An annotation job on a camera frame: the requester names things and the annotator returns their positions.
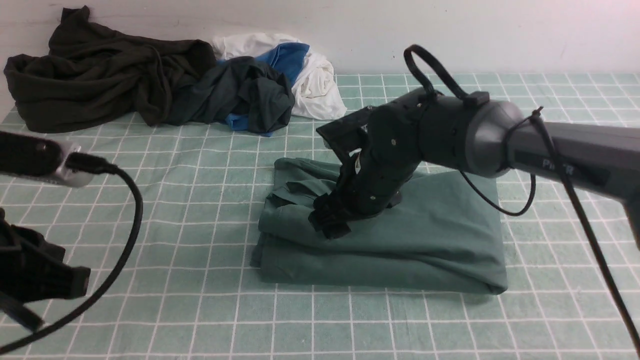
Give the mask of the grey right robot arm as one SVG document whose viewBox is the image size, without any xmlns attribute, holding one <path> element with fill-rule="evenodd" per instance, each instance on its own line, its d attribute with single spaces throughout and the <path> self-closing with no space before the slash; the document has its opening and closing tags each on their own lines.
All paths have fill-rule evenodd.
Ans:
<svg viewBox="0 0 640 360">
<path fill-rule="evenodd" d="M 335 189 L 314 200 L 310 223 L 329 239 L 348 234 L 348 223 L 397 205 L 401 187 L 426 162 L 489 179 L 512 169 L 556 182 L 565 175 L 574 187 L 620 202 L 638 239 L 638 128 L 546 122 L 557 167 L 532 124 L 539 118 L 483 91 L 461 100 L 417 88 L 320 126 L 342 166 Z"/>
</svg>

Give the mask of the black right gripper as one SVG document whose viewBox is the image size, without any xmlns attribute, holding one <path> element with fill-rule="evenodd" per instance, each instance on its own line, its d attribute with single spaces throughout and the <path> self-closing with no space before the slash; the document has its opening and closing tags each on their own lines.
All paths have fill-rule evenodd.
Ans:
<svg viewBox="0 0 640 360">
<path fill-rule="evenodd" d="M 364 107 L 317 128 L 341 162 L 331 193 L 318 196 L 308 220 L 329 240 L 350 234 L 348 221 L 368 219 L 388 207 L 422 157 L 418 123 L 423 89 L 386 104 Z"/>
</svg>

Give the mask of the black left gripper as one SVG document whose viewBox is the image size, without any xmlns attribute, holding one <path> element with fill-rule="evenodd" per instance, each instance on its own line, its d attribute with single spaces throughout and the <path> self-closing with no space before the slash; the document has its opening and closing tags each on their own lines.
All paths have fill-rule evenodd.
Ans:
<svg viewBox="0 0 640 360">
<path fill-rule="evenodd" d="M 9 223 L 4 209 L 0 220 L 0 310 L 34 333 L 45 322 L 23 303 L 84 297 L 91 269 L 62 265 L 64 248 L 48 243 L 36 230 Z"/>
</svg>

